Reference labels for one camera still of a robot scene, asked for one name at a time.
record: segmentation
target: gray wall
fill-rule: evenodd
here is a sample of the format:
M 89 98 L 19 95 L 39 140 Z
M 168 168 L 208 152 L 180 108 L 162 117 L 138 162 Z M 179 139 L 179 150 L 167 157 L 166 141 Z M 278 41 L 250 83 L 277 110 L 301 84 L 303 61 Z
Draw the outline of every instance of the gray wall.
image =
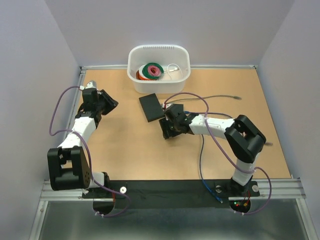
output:
M 79 68 L 43 0 L 0 1 L 0 233 L 29 238 L 44 178 L 47 151 L 58 144 L 48 126 L 59 94 Z M 66 97 L 55 128 L 66 127 Z
M 320 236 L 320 1 L 296 0 L 258 67 L 290 171 Z
M 81 66 L 177 44 L 192 64 L 258 64 L 294 0 L 45 0 Z

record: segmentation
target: wooden tabletop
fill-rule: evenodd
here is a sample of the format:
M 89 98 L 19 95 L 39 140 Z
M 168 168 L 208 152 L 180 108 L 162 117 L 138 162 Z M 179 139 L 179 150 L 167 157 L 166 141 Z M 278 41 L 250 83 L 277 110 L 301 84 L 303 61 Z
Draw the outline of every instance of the wooden tabletop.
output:
M 93 171 L 107 172 L 112 180 L 188 180 L 199 179 L 201 136 L 181 134 L 165 140 L 158 120 L 147 122 L 126 70 L 87 70 L 84 83 L 94 80 L 119 102 L 116 109 L 103 116 L 88 141 Z M 290 178 L 290 173 L 255 69 L 193 69 L 184 92 L 200 96 L 232 95 L 207 99 L 211 112 L 233 117 L 246 115 L 262 131 L 272 146 L 265 146 L 257 159 L 271 178 Z M 159 101 L 170 94 L 158 94 Z M 173 99 L 190 98 L 180 95 Z M 184 110 L 204 112 L 200 100 L 183 102 Z M 236 159 L 226 140 L 219 142 Z M 234 167 L 210 136 L 205 136 L 202 170 L 206 179 L 229 179 Z M 257 171 L 254 178 L 265 178 Z

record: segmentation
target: purple cable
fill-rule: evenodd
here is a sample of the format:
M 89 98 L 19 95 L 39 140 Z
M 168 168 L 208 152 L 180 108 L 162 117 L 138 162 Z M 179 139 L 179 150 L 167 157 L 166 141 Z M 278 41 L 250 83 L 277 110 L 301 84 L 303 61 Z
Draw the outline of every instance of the purple cable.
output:
M 90 168 L 90 173 L 91 173 L 91 179 L 92 179 L 92 181 L 93 181 L 95 184 L 97 184 L 100 188 L 102 188 L 102 189 L 104 189 L 104 190 L 106 190 L 106 191 L 108 191 L 108 192 L 111 192 L 111 193 L 114 193 L 114 194 L 118 194 L 118 195 L 124 196 L 124 197 L 128 200 L 128 202 L 129 202 L 129 203 L 127 204 L 127 206 L 125 206 L 124 209 L 122 209 L 120 212 L 117 212 L 117 213 L 115 213 L 115 214 L 103 215 L 103 214 L 100 214 L 99 212 L 96 212 L 96 211 L 95 211 L 95 213 L 96 213 L 97 215 L 103 217 L 103 218 L 110 218 L 110 217 L 119 216 L 120 214 L 124 213 L 124 212 L 128 209 L 129 205 L 131 204 L 131 199 L 130 199 L 130 197 L 127 196 L 126 194 L 123 194 L 123 193 L 121 193 L 121 192 L 119 192 L 119 191 L 114 191 L 114 190 L 112 190 L 112 189 L 110 189 L 110 188 L 107 188 L 107 187 L 101 185 L 100 183 L 98 183 L 98 182 L 94 179 L 94 177 L 93 177 L 94 175 L 93 175 L 93 173 L 92 173 L 91 155 L 90 155 L 89 147 L 88 147 L 86 141 L 84 140 L 84 138 L 83 138 L 78 132 L 72 131 L 71 129 L 62 129 L 62 130 L 56 131 L 55 133 L 52 133 L 52 125 L 53 125 L 53 122 L 54 122 L 54 119 L 55 119 L 55 115 L 56 115 L 56 112 L 57 112 L 59 103 L 60 103 L 60 101 L 61 101 L 61 98 L 63 97 L 63 95 L 64 95 L 68 90 L 74 89 L 74 88 L 80 89 L 79 86 L 70 86 L 70 87 L 68 87 L 66 90 L 64 90 L 64 91 L 61 93 L 61 95 L 60 95 L 60 97 L 59 97 L 59 99 L 58 99 L 58 102 L 56 103 L 56 106 L 55 106 L 55 109 L 54 109 L 54 111 L 53 111 L 53 114 L 52 114 L 52 118 L 51 118 L 51 122 L 50 122 L 50 126 L 49 126 L 49 134 L 50 134 L 50 136 L 55 136 L 55 135 L 58 134 L 58 133 L 68 132 L 68 133 L 73 133 L 73 134 L 75 134 L 75 135 L 81 140 L 81 142 L 82 142 L 82 144 L 83 144 L 83 146 L 84 146 L 84 148 L 85 148 L 85 150 L 86 150 L 86 153 L 87 153 L 87 155 L 88 155 L 89 168 Z
M 167 98 L 167 99 L 164 101 L 164 103 L 163 103 L 164 106 L 166 106 L 166 103 L 167 103 L 167 101 L 168 101 L 169 99 L 171 99 L 171 98 L 173 98 L 173 97 L 175 97 L 175 96 L 177 96 L 177 95 L 181 95 L 181 94 L 187 94 L 187 95 L 192 95 L 192 96 L 198 97 L 200 100 L 202 100 L 202 101 L 204 102 L 204 104 L 205 104 L 205 106 L 206 106 L 206 111 L 204 112 L 204 123 L 205 123 L 205 125 L 206 125 L 206 128 L 208 129 L 209 134 L 210 134 L 210 136 L 212 137 L 212 139 L 213 139 L 213 141 L 215 142 L 215 144 L 217 145 L 217 147 L 220 149 L 220 151 L 223 153 L 223 155 L 226 157 L 226 159 L 228 159 L 228 161 L 232 164 L 232 166 L 235 167 L 235 169 L 237 169 L 237 170 L 239 170 L 240 172 L 245 173 L 245 174 L 253 174 L 253 173 L 256 171 L 256 169 L 259 169 L 259 170 L 261 170 L 261 171 L 266 175 L 266 177 L 267 177 L 267 179 L 268 179 L 268 182 L 269 182 L 269 186 L 270 186 L 270 192 L 269 192 L 269 196 L 268 196 L 267 201 L 265 202 L 265 204 L 264 204 L 261 208 L 255 210 L 255 211 L 253 211 L 253 212 L 244 213 L 244 214 L 245 214 L 245 215 L 251 215 L 251 214 L 255 214 L 255 213 L 260 212 L 260 211 L 261 211 L 262 209 L 264 209 L 264 208 L 266 207 L 266 205 L 269 203 L 270 198 L 271 198 L 271 194 L 272 194 L 272 184 L 271 184 L 271 180 L 270 180 L 268 174 L 265 172 L 265 170 L 263 170 L 263 169 L 262 169 L 261 167 L 259 167 L 259 166 L 256 166 L 252 171 L 243 170 L 243 169 L 241 169 L 240 167 L 238 167 L 238 166 L 232 161 L 232 159 L 228 156 L 228 154 L 226 153 L 226 151 L 222 148 L 222 146 L 220 145 L 220 143 L 218 142 L 218 140 L 216 139 L 216 137 L 214 136 L 213 132 L 211 131 L 211 129 L 210 129 L 210 127 L 209 127 L 209 124 L 208 124 L 208 121 L 207 121 L 207 115 L 208 115 L 208 113 L 209 113 L 209 104 L 207 103 L 207 101 L 206 101 L 203 97 L 201 97 L 201 96 L 199 96 L 199 95 L 197 95 L 197 94 L 195 94 L 195 93 L 192 93 L 192 92 L 178 92 L 178 93 L 173 94 L 173 95 L 170 96 L 169 98 Z

